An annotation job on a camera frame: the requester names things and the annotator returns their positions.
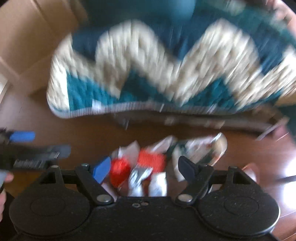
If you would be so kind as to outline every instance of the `black tool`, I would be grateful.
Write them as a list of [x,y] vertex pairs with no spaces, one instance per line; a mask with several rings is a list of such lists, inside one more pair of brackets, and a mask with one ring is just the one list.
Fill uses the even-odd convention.
[[[116,202],[88,165],[50,167],[11,204],[18,232],[13,240],[278,240],[270,232],[279,206],[239,168],[216,171],[185,157],[179,167],[190,184],[175,201],[121,197]],[[76,184],[79,192],[65,183]],[[210,192],[213,184],[223,187]]]
[[69,145],[29,147],[18,142],[30,142],[35,138],[31,131],[8,131],[0,129],[0,193],[6,173],[12,169],[46,170],[56,165],[58,159],[70,155]]

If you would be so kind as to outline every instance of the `cardboard box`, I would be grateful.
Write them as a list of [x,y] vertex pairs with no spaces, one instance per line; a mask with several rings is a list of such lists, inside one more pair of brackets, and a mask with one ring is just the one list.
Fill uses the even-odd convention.
[[47,86],[53,51],[78,26],[68,0],[9,0],[0,8],[0,73],[25,95]]

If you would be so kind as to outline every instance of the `blanket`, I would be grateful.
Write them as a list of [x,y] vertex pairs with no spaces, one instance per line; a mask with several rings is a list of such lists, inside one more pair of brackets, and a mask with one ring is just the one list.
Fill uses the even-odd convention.
[[128,20],[67,36],[47,100],[63,118],[126,110],[226,114],[296,91],[296,41],[268,13],[208,1],[186,23]]

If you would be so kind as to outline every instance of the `snack package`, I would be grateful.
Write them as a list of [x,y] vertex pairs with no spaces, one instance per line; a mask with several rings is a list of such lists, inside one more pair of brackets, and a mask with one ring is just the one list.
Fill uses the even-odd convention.
[[165,169],[165,155],[149,152],[145,149],[140,150],[138,166],[151,167],[152,173],[163,172]]
[[165,197],[168,193],[168,184],[166,181],[166,173],[154,173],[151,175],[149,184],[149,197]]
[[137,141],[134,141],[127,147],[119,147],[119,149],[113,151],[111,154],[111,159],[124,157],[133,169],[137,165],[139,152],[140,146]]
[[159,142],[154,143],[151,146],[146,147],[146,150],[148,152],[158,153],[158,154],[164,154],[167,152],[167,150],[174,144],[176,144],[177,138],[174,136],[168,136],[164,139],[162,139]]
[[128,179],[130,173],[131,166],[126,158],[115,158],[111,161],[109,177],[111,184],[115,188]]
[[108,183],[102,183],[101,186],[114,198],[114,201],[116,202],[118,195],[114,191],[113,187]]
[[135,167],[128,179],[128,196],[142,197],[145,195],[142,181],[152,173],[152,168]]
[[227,140],[222,133],[219,133],[215,137],[202,137],[179,141],[172,153],[173,168],[177,180],[179,182],[185,180],[178,168],[180,156],[185,156],[196,164],[208,153],[212,152],[212,160],[207,164],[213,166],[225,153],[226,149]]

